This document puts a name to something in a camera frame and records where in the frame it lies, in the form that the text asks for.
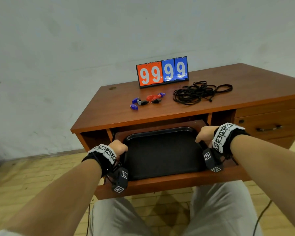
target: hand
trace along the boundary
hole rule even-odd
[[[208,147],[212,147],[212,140],[213,140],[214,131],[216,128],[218,128],[218,127],[207,126],[207,127],[201,128],[201,131],[199,132],[199,134],[196,137],[196,143],[203,140],[207,144]]]
[[[125,144],[122,144],[119,140],[114,140],[109,146],[114,150],[116,153],[117,160],[120,159],[120,155],[124,152],[128,151],[128,147]]]

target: black tray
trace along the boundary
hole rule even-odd
[[[120,161],[129,171],[129,181],[205,170],[196,136],[197,131],[191,127],[128,136],[123,143],[129,150]]]

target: number 9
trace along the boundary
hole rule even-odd
[[[168,75],[165,78],[171,80],[174,76],[173,66],[169,63],[165,64],[164,66],[165,73]]]
[[[177,74],[177,78],[183,78],[186,74],[186,67],[183,62],[178,62],[177,63],[177,71],[181,74]]]
[[[141,81],[143,84],[147,84],[150,81],[150,76],[149,76],[148,70],[146,68],[142,68],[140,70],[140,76],[141,76],[142,79],[146,79],[146,80]]]
[[[152,67],[152,75],[153,77],[157,77],[156,79],[153,79],[154,82],[158,82],[161,79],[161,72],[159,71],[159,67],[153,66]]]

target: tangled cord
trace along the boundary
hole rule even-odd
[[[225,90],[218,91],[221,87],[228,87]],[[214,95],[225,93],[233,90],[230,84],[222,84],[219,86],[208,85],[205,80],[195,82],[191,86],[183,86],[182,89],[177,89],[173,93],[173,100],[184,105],[193,105],[199,103],[201,98],[205,98],[212,102]]]

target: metal drawer handle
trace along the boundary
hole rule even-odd
[[[283,127],[282,125],[278,124],[274,128],[269,128],[269,129],[256,128],[256,130],[257,131],[274,131],[274,130],[280,129],[282,127]]]

